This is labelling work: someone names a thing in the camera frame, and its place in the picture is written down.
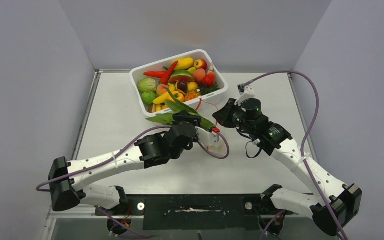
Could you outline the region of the green leaf vegetable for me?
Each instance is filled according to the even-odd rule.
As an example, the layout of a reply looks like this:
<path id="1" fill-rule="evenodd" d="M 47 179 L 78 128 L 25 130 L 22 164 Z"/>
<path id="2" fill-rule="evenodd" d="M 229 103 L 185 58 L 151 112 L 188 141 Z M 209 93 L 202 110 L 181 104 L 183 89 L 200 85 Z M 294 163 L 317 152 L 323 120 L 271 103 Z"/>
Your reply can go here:
<path id="1" fill-rule="evenodd" d="M 179 95 L 178 93 L 173 93 L 169 90 L 167 94 L 169 95 L 169 98 L 164 100 L 163 103 L 168 106 L 170 112 L 157 113 L 155 116 L 147 117 L 146 119 L 149 122 L 165 126 L 173 126 L 175 115 L 179 115 L 180 113 L 182 113 L 186 116 L 198 117 L 200 119 L 199 126 L 206 131 L 209 131 L 211 128 L 216 127 L 213 122 L 200 115 L 195 109 L 181 102 L 177 98 L 177 96 Z"/>

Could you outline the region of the red tomato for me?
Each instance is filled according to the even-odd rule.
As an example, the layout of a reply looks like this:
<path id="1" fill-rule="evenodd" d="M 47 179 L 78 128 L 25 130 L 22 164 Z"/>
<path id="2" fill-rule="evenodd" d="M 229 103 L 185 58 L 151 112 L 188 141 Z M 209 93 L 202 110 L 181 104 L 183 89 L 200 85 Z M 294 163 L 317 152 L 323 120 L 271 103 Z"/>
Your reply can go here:
<path id="1" fill-rule="evenodd" d="M 203 79 L 202 84 L 207 87 L 212 87 L 215 83 L 215 73 L 210 71 Z"/>

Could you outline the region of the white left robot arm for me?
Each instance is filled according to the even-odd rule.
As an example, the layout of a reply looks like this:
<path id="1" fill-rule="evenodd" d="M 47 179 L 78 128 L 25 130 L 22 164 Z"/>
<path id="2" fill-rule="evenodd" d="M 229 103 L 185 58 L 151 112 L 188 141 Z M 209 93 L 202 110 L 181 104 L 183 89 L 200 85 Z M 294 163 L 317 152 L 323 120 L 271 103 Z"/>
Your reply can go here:
<path id="1" fill-rule="evenodd" d="M 128 199 L 122 187 L 95 183 L 120 173 L 165 165 L 191 150 L 198 141 L 201 118 L 182 111 L 174 114 L 173 124 L 167 131 L 155 134 L 146 130 L 119 151 L 85 160 L 55 159 L 46 182 L 53 211 L 63 212 L 78 205 L 106 210 L 126 205 Z"/>

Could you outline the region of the orange fried food piece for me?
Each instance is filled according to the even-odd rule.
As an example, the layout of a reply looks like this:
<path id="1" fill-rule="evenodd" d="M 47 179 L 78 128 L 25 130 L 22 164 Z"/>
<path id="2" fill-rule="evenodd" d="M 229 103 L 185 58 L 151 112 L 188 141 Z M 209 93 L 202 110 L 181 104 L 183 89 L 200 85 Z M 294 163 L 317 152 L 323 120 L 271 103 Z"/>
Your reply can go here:
<path id="1" fill-rule="evenodd" d="M 200 96 L 201 96 L 201 94 L 200 94 L 197 90 L 189 91 L 189 92 L 186 93 L 185 96 L 184 96 L 184 102 L 188 102 L 188 101 L 197 99 L 197 98 L 199 98 Z"/>

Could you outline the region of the yellow bell pepper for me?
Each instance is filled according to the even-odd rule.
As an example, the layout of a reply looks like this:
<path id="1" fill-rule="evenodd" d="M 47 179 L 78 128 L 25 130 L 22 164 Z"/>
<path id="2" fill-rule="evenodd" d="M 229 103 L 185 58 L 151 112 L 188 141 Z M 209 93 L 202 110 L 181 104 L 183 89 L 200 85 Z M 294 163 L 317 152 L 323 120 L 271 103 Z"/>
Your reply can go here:
<path id="1" fill-rule="evenodd" d="M 180 101 L 182 103 L 184 102 L 185 96 L 181 92 L 174 91 L 174 92 L 172 92 L 172 94 L 173 94 L 173 98 L 174 99 L 176 99 L 176 100 L 178 100 L 178 101 Z"/>

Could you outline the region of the dark purple passionfruit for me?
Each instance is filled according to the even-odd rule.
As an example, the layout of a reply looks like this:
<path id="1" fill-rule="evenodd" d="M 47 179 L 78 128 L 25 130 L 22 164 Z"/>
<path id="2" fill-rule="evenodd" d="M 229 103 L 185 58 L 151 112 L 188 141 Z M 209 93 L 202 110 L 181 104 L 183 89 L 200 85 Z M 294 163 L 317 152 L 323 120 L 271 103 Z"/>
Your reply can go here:
<path id="1" fill-rule="evenodd" d="M 182 91 L 183 93 L 188 92 L 188 82 L 187 81 L 178 81 L 176 83 L 176 89 L 180 92 Z"/>

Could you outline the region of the pink peach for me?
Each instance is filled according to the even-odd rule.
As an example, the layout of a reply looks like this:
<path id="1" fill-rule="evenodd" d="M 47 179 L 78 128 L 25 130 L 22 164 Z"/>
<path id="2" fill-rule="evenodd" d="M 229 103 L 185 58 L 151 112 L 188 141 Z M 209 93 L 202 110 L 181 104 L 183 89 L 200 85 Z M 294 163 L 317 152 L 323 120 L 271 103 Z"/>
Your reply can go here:
<path id="1" fill-rule="evenodd" d="M 207 75 L 206 70 L 203 69 L 203 68 L 200 68 L 200 69 L 197 69 L 197 70 L 193 73 L 193 78 L 195 79 L 195 81 L 196 81 L 198 84 L 200 84 L 206 75 Z"/>

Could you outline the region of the green custard apple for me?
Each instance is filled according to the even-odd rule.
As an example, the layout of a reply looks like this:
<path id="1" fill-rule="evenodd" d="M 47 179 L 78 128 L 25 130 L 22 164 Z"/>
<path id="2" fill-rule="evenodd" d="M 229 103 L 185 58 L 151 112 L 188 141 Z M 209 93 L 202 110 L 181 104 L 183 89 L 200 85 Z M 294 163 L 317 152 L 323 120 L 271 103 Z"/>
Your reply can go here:
<path id="1" fill-rule="evenodd" d="M 150 106 L 153 104 L 154 100 L 157 98 L 157 95 L 155 92 L 149 91 L 149 92 L 143 92 L 141 94 L 141 99 L 144 105 Z"/>

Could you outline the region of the red chili pepper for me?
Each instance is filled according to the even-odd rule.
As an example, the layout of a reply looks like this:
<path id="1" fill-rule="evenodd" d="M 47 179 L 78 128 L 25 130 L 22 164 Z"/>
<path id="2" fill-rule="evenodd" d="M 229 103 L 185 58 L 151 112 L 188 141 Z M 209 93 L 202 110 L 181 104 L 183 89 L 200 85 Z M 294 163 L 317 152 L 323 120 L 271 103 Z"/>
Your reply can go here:
<path id="1" fill-rule="evenodd" d="M 175 70 L 176 66 L 178 65 L 179 61 L 175 61 L 169 68 L 168 70 L 165 72 L 164 76 L 160 79 L 160 82 L 161 84 L 163 85 L 166 85 L 173 73 L 173 71 Z"/>
<path id="2" fill-rule="evenodd" d="M 151 78 L 161 79 L 166 75 L 166 72 L 165 71 L 146 71 L 143 73 L 143 75 Z"/>

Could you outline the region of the watermelon slice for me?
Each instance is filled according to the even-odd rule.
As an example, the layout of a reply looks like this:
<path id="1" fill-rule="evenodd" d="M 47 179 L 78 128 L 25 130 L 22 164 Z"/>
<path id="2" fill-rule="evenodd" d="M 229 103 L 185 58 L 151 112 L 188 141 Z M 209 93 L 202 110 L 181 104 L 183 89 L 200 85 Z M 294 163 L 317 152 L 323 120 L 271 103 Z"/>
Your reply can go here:
<path id="1" fill-rule="evenodd" d="M 193 77 L 193 74 L 184 69 L 174 71 L 170 76 L 170 78 L 168 79 L 168 83 L 170 84 L 174 84 L 175 82 L 190 83 L 194 81 L 195 81 L 195 78 Z"/>

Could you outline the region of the red apple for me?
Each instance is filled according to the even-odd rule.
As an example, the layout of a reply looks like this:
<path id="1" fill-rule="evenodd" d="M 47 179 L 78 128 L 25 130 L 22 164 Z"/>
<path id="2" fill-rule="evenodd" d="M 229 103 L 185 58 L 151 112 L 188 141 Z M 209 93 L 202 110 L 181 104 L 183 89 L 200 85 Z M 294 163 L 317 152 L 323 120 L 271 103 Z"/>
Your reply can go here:
<path id="1" fill-rule="evenodd" d="M 197 70 L 199 69 L 203 69 L 203 70 L 207 70 L 208 68 L 208 63 L 206 60 L 202 59 L 202 58 L 199 58 L 199 59 L 196 59 L 193 63 L 193 67 L 196 68 Z"/>

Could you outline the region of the green cabbage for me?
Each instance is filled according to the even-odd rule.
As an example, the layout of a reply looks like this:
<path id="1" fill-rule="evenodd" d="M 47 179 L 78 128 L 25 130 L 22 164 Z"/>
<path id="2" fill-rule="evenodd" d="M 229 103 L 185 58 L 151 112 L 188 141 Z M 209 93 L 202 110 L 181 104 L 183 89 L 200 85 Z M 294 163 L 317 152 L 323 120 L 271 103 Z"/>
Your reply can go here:
<path id="1" fill-rule="evenodd" d="M 137 83 L 138 91 L 142 93 L 156 92 L 157 83 L 153 78 L 146 77 Z"/>

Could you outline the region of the yellow mango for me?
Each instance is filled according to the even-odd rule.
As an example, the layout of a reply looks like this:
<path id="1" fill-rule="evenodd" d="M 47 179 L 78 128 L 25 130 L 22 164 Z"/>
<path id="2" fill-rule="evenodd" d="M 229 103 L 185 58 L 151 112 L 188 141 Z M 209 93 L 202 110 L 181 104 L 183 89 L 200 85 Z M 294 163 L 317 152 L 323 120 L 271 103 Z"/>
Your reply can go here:
<path id="1" fill-rule="evenodd" d="M 194 59 L 191 57 L 185 57 L 178 60 L 177 65 L 174 68 L 174 71 L 178 70 L 188 70 L 189 68 L 193 67 L 194 65 Z"/>

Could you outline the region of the white plastic bin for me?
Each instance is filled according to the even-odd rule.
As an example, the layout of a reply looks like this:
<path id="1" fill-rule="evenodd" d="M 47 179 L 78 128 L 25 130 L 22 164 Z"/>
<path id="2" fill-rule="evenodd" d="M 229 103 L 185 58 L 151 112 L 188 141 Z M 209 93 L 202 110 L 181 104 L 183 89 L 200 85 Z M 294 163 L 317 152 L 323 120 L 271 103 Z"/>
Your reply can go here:
<path id="1" fill-rule="evenodd" d="M 229 84 L 203 49 L 171 56 L 134 68 L 129 73 L 146 117 L 167 113 L 169 92 L 193 109 L 201 103 L 218 104 Z"/>

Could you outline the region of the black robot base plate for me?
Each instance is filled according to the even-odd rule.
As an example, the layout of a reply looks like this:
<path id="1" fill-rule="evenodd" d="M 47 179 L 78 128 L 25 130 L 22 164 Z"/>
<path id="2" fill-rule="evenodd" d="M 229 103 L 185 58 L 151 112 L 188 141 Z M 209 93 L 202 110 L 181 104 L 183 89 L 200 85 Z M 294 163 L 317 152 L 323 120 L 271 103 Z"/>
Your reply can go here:
<path id="1" fill-rule="evenodd" d="M 260 221 L 279 213 L 260 194 L 129 194 L 127 203 L 95 210 L 116 220 L 142 221 L 142 230 L 224 230 L 260 228 Z"/>

